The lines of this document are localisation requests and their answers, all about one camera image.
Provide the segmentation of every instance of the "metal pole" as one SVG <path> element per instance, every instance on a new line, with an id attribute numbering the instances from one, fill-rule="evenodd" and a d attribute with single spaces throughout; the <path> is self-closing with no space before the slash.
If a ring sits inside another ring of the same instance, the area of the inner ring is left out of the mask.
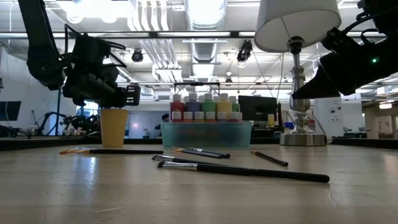
<path id="1" fill-rule="evenodd" d="M 55 135 L 58 136 L 58 123 L 60 121 L 61 87 L 58 89 L 57 120 L 55 122 Z"/>

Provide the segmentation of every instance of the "paint bottle rack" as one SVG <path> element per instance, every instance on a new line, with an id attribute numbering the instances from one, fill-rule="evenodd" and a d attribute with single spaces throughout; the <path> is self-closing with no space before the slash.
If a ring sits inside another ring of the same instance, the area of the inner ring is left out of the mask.
<path id="1" fill-rule="evenodd" d="M 250 147 L 249 121 L 162 123 L 164 147 Z"/>

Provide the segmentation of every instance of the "computer monitor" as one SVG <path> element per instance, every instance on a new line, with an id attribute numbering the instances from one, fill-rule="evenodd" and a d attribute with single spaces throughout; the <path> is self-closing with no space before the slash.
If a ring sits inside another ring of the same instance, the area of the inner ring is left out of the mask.
<path id="1" fill-rule="evenodd" d="M 239 96 L 244 121 L 268 121 L 268 115 L 273 114 L 277 121 L 277 100 L 271 97 Z"/>
<path id="2" fill-rule="evenodd" d="M 0 121 L 17 121 L 19 115 L 19 109 L 21 108 L 20 101 L 8 101 L 0 102 Z"/>

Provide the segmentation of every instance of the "lamp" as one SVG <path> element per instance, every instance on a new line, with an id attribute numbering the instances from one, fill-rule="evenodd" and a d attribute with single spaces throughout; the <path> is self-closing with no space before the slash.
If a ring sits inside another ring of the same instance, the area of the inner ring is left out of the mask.
<path id="1" fill-rule="evenodd" d="M 333 27 L 341 24 L 336 0 L 261 0 L 254 43 L 266 52 L 291 52 L 294 57 L 293 92 L 304 85 L 304 68 L 300 52 L 304 47 L 321 41 Z M 326 137 L 308 128 L 305 115 L 310 100 L 290 97 L 290 109 L 295 111 L 295 127 L 280 135 L 286 146 L 324 146 Z"/>

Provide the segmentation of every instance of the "silver lamp base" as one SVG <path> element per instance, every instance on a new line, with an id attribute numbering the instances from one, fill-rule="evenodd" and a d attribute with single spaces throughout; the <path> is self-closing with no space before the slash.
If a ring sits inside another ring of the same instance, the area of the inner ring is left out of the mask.
<path id="1" fill-rule="evenodd" d="M 282 146 L 326 146 L 324 134 L 281 134 L 280 145 Z"/>

